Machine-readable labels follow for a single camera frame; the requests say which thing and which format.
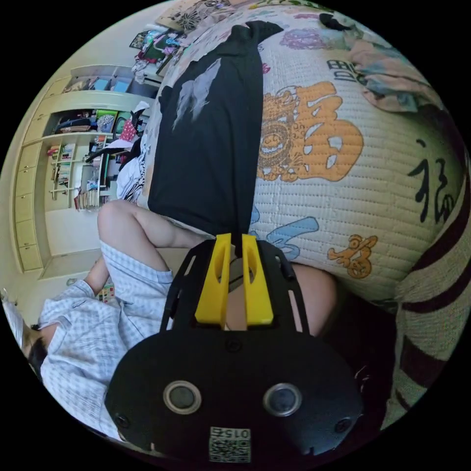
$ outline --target cream cabinet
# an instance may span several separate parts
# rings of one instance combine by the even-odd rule
[[[16,196],[32,193],[34,185],[34,168],[20,170],[16,177]]]
[[[106,79],[110,90],[85,90],[63,93],[65,87],[74,83],[100,77]],[[51,255],[46,212],[56,209],[49,201],[62,199],[66,208],[73,205],[72,193],[51,190],[50,181],[54,180],[57,162],[48,155],[51,146],[63,146],[74,141],[74,161],[71,161],[69,177],[75,177],[73,168],[80,168],[82,158],[89,152],[89,144],[94,137],[92,132],[78,132],[53,135],[53,130],[66,112],[82,109],[103,109],[113,111],[131,111],[140,102],[149,104],[144,111],[150,115],[157,94],[155,87],[138,84],[133,80],[131,67],[116,65],[89,65],[71,70],[68,77],[63,77],[50,84],[27,126],[21,147],[18,150],[17,164],[12,180],[15,182],[13,201],[10,204],[12,237],[15,255],[22,271],[44,268],[54,257]],[[113,87],[119,81],[128,83],[126,93],[114,92]],[[81,181],[73,180],[75,191]]]
[[[28,130],[26,131],[23,144],[28,144],[33,141],[38,141],[44,136],[44,132],[49,123],[50,115],[34,116],[29,124]]]
[[[70,77],[60,78],[56,80],[47,90],[44,98],[52,97],[53,95],[60,95],[67,84],[70,82]]]
[[[39,256],[39,250],[37,245],[28,245],[27,247],[20,247],[20,259],[23,265],[23,270],[36,270],[41,268],[42,262]]]
[[[25,245],[36,245],[36,233],[32,219],[16,224],[16,240],[19,247]]]
[[[132,93],[99,92],[97,90],[69,92],[45,98],[39,104],[34,116],[41,118],[42,116],[70,109],[131,111],[136,108],[140,101],[145,101],[149,105],[154,102],[151,98],[133,95]],[[149,108],[143,114],[149,116]]]
[[[15,199],[15,221],[23,222],[33,218],[33,197],[32,193],[17,196]]]
[[[41,143],[39,142],[37,144],[33,144],[32,146],[23,147],[18,170],[27,170],[31,167],[35,167],[38,162],[40,149]]]

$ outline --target qr code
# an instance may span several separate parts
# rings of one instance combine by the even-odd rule
[[[211,428],[209,460],[218,463],[250,463],[250,431]]]

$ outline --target person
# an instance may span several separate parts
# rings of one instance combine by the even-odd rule
[[[101,257],[84,280],[45,301],[36,325],[26,326],[12,303],[3,305],[18,345],[54,399],[83,424],[120,441],[104,398],[126,352],[159,331],[172,273],[157,248],[189,249],[204,238],[123,200],[101,208],[98,231]],[[335,281],[311,267],[294,270],[310,333],[317,335],[335,305]],[[96,298],[109,277],[116,304]],[[228,296],[229,329],[246,329],[244,309],[240,286]]]

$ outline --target yellow clamp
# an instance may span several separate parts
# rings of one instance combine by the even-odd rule
[[[230,258],[231,235],[218,235],[195,313],[201,324],[219,324],[221,329],[226,325]],[[242,265],[247,327],[271,325],[273,310],[257,240],[253,235],[242,235]]]

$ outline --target built-in cabinet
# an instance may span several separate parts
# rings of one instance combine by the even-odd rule
[[[126,92],[79,90],[64,93],[66,87],[93,75],[108,80],[110,87],[118,81],[127,83],[127,90]],[[65,268],[62,271],[58,268],[59,259],[65,260],[66,271],[70,271],[72,261],[78,258],[77,254],[70,254],[70,260],[67,255],[51,256],[46,211],[73,208],[73,195],[69,188],[57,190],[51,186],[50,174],[58,164],[51,160],[48,150],[54,144],[75,144],[73,162],[70,164],[69,185],[74,178],[80,185],[83,167],[86,166],[83,161],[87,155],[88,144],[99,133],[53,134],[60,113],[82,109],[131,111],[141,101],[152,106],[156,94],[155,87],[134,83],[129,67],[107,65],[73,69],[70,76],[63,77],[50,85],[26,129],[14,175],[11,217],[14,222],[15,252],[23,271],[43,268],[43,272],[47,272],[48,264],[52,263],[54,269],[50,272],[62,273]],[[149,110],[146,110],[143,114],[148,116],[148,113]],[[103,195],[109,194],[109,191],[103,192]]]

